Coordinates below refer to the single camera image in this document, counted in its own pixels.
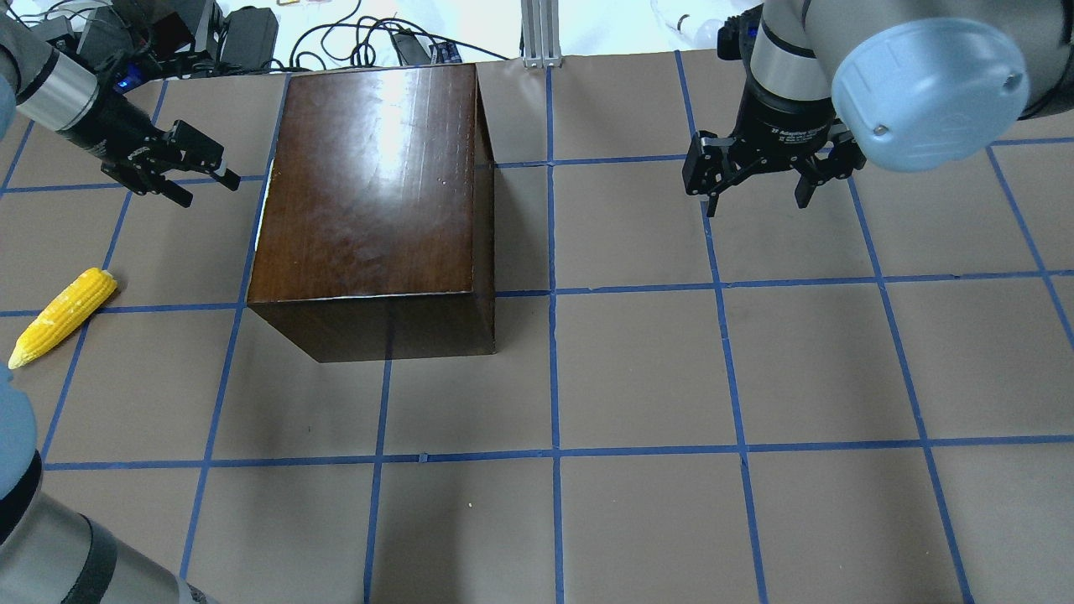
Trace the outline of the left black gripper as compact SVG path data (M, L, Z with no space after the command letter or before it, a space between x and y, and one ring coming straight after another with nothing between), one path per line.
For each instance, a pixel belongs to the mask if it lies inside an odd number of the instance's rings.
M102 172L134 195L163 195L184 208L193 195L171 179L170 169L211 176L224 187L241 177L224 158L224 148L190 123L176 120L164 133L149 115L116 92L99 92L84 114L60 135L101 161Z

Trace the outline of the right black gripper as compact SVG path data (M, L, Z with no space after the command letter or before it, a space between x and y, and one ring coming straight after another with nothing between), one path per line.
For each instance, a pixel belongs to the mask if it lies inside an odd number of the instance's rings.
M735 138L710 131L691 135L681 176L684 192L705 196L706 217L713 218L720 196L767 167L787 166L800 175L795 203L806 208L816 189L830 179L848 179L867 158L847 126L834 126L832 100L790 100L764 88L744 89ZM830 143L824 156L816 153Z

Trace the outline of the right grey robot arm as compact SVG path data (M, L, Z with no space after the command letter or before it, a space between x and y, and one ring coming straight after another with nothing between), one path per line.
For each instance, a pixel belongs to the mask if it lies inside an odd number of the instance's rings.
M697 131L684 160L708 216L749 177L796 172L806 208L867 164L928 171L1071 110L1070 1L764 1L715 49L745 82L729 135Z

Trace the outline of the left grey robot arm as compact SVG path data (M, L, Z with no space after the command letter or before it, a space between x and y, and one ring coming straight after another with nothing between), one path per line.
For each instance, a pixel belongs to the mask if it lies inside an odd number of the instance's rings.
M184 120L157 128L142 107L115 91L108 72L78 64L8 14L1 41L3 129L19 112L91 154L104 175L134 195L163 195L178 206L191 206L193 195L168 179L176 169L208 176L231 191L240 188L220 143Z

